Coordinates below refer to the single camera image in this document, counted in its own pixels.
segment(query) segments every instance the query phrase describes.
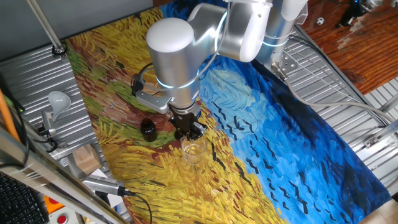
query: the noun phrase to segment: metal bracket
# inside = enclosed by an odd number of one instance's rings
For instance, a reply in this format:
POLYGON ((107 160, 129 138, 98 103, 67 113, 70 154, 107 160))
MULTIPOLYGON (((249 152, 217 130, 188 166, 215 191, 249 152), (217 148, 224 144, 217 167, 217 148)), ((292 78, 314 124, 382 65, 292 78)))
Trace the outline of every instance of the metal bracket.
POLYGON ((279 67, 285 74, 288 74, 298 69, 299 65, 285 52, 282 52, 282 60, 280 60, 279 67))
POLYGON ((366 148, 369 149, 373 145, 388 138, 391 134, 395 134, 397 131, 398 131, 398 120, 387 125, 381 131, 379 131, 378 133, 374 134, 373 136, 371 136, 370 138, 365 140, 365 142, 363 142, 363 144, 366 146, 366 148))
POLYGON ((138 102, 156 110, 161 114, 167 113, 167 110, 169 110, 169 106, 167 105, 167 103, 169 103, 169 101, 172 99, 169 96, 152 96, 151 94, 146 93, 142 90, 137 91, 136 97, 138 102))
POLYGON ((378 142, 379 142, 378 138, 373 136, 370 139, 366 140, 363 144, 365 144, 367 148, 370 148, 371 146, 377 144, 378 142))
POLYGON ((301 10, 300 14, 296 19, 296 23, 298 25, 303 25, 307 17, 308 17, 308 3, 306 3, 303 9, 301 10))

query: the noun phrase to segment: metal clamp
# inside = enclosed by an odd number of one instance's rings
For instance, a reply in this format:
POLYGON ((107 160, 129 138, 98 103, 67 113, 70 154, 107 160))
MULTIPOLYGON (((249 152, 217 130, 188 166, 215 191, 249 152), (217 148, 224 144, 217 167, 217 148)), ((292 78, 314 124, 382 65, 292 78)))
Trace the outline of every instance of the metal clamp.
POLYGON ((281 80, 285 81, 288 79, 286 73, 280 69, 277 62, 272 63, 271 68, 274 72, 276 72, 276 75, 278 75, 281 80))
POLYGON ((156 97, 142 90, 137 91, 136 97, 138 102, 156 110, 161 114, 166 114, 169 106, 167 103, 172 99, 169 96, 156 97))
POLYGON ((366 148, 370 148, 371 146, 385 140, 388 138, 391 134, 394 134, 398 131, 398 120, 394 121, 393 123, 387 125, 385 128, 383 128, 381 131, 378 133, 374 134, 370 138, 368 138, 363 144, 366 146, 366 148))

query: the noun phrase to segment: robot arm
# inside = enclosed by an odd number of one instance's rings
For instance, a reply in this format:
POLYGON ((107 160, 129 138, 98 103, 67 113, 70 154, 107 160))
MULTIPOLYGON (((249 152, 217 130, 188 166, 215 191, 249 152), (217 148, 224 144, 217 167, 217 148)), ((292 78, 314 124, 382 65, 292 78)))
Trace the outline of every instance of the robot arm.
MULTIPOLYGON (((225 8, 199 4, 188 21, 162 19, 148 30, 148 49, 157 81, 163 88, 163 97, 156 99, 142 91, 137 92, 136 96, 141 103, 160 113, 170 112, 170 122, 177 129, 177 139, 182 136, 197 139, 206 130, 198 122, 200 107, 196 104, 198 69, 203 61, 218 51, 220 55, 250 62, 264 48, 264 33, 272 4, 260 0, 234 1, 238 2, 231 4, 229 15, 225 8)), ((288 3, 286 10, 299 14, 301 9, 291 7, 297 0, 284 1, 288 3)))

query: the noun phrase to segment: yellow brushstroke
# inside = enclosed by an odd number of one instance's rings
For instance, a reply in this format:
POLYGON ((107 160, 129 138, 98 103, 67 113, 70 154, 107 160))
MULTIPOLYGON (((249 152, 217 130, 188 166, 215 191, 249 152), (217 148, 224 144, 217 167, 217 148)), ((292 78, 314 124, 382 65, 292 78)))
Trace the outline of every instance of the yellow brushstroke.
MULTIPOLYGON (((71 60, 74 68, 82 68, 81 73, 75 74, 79 87, 84 78, 91 77, 96 87, 103 89, 90 89, 94 100, 110 104, 115 93, 104 88, 104 81, 109 82, 106 75, 102 82, 97 82, 99 78, 93 79, 90 71, 101 67, 108 74, 119 74, 117 80, 129 85, 130 78, 150 62, 145 34, 163 15, 155 8, 142 12, 140 17, 141 20, 128 17, 68 40, 77 54, 85 56, 75 59, 78 61, 71 60), (120 72, 116 62, 124 65, 126 74, 120 72)), ((145 79, 156 85, 154 72, 149 72, 145 79)), ((246 170, 244 163, 234 156, 227 134, 215 130, 217 123, 206 106, 201 107, 200 122, 209 127, 205 134, 209 143, 202 163, 197 166, 184 161, 178 142, 162 149, 135 146, 138 136, 134 134, 140 133, 103 116, 104 113, 89 111, 97 116, 92 120, 93 127, 113 177, 149 202, 154 223, 287 223, 280 217, 281 211, 265 197, 258 178, 246 171, 244 175, 249 182, 241 177, 235 163, 246 170), (121 134, 126 132, 132 136, 123 138, 121 134), (224 167, 213 159, 211 142, 216 158, 224 167)), ((127 204, 127 208, 134 215, 133 220, 148 223, 146 204, 134 197, 128 200, 131 204, 127 204)))

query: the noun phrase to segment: metal pole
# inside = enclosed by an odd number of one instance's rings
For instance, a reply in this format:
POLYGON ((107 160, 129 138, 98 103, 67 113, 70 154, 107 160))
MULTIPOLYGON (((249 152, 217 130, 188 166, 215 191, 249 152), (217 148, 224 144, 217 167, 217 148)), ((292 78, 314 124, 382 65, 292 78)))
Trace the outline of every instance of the metal pole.
POLYGON ((384 103, 379 110, 383 112, 388 112, 389 110, 393 109, 398 104, 398 94, 395 94, 389 101, 384 103))
POLYGON ((50 38, 52 44, 55 47, 56 53, 58 54, 64 53, 65 49, 63 48, 59 38, 52 29, 49 20, 46 18, 39 4, 37 4, 37 1, 36 0, 26 0, 26 1, 29 4, 32 11, 34 12, 34 14, 36 15, 41 25, 43 26, 44 31, 47 33, 48 37, 50 38))

